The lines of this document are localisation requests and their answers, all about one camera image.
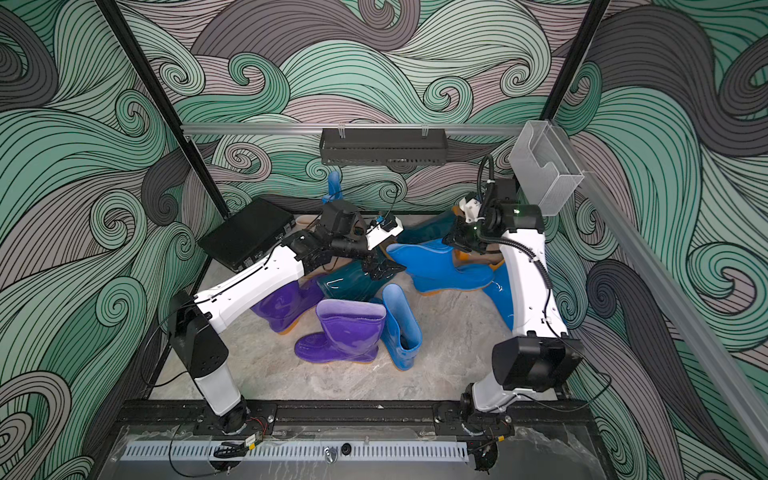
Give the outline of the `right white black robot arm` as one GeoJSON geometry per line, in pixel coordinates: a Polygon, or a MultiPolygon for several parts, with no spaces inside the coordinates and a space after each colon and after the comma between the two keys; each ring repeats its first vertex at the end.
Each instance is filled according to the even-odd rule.
{"type": "Polygon", "coordinates": [[[500,312],[511,315],[512,337],[496,344],[491,371],[468,386],[469,414],[502,414],[518,401],[546,402],[582,361],[581,342],[570,337],[547,268],[543,216],[535,205],[462,200],[445,241],[463,251],[500,247],[504,263],[494,271],[500,312]]]}

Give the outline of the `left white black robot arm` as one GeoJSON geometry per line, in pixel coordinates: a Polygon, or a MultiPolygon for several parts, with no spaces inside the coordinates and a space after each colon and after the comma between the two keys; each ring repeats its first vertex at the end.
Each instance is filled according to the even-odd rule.
{"type": "Polygon", "coordinates": [[[390,231],[378,226],[347,239],[300,230],[234,277],[194,296],[174,298],[179,306],[168,320],[169,342],[223,434],[242,432],[249,411],[227,365],[229,350],[220,333],[250,307],[333,257],[364,259],[369,264],[363,270],[373,274],[378,267],[375,248],[402,231],[400,226],[390,231]]]}

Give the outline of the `blue boot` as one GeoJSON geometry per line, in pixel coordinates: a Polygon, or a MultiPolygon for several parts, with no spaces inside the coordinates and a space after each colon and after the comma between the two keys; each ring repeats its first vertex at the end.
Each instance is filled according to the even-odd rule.
{"type": "Polygon", "coordinates": [[[421,244],[393,243],[386,251],[394,262],[405,267],[414,288],[422,295],[443,290],[480,290],[494,278],[493,270],[487,265],[456,265],[454,248],[440,239],[421,244]]]}
{"type": "Polygon", "coordinates": [[[404,290],[397,284],[389,284],[382,290],[382,299],[387,311],[381,340],[398,370],[411,369],[422,342],[423,333],[418,324],[404,290]]]}
{"type": "Polygon", "coordinates": [[[327,176],[328,192],[326,195],[322,197],[323,204],[330,203],[335,200],[343,199],[341,180],[342,180],[342,176],[339,171],[331,171],[328,174],[327,176]]]}
{"type": "Polygon", "coordinates": [[[507,328],[514,329],[514,305],[511,293],[511,285],[504,262],[491,266],[493,278],[482,291],[493,302],[497,312],[507,328]]]}

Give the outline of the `blue boot front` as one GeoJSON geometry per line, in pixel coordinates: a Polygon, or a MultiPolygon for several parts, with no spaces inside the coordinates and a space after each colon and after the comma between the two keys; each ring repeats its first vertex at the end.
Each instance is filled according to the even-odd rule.
{"type": "Polygon", "coordinates": [[[411,369],[422,342],[423,333],[418,324],[404,290],[397,284],[389,284],[382,290],[382,299],[387,311],[381,340],[398,370],[411,369]]]}

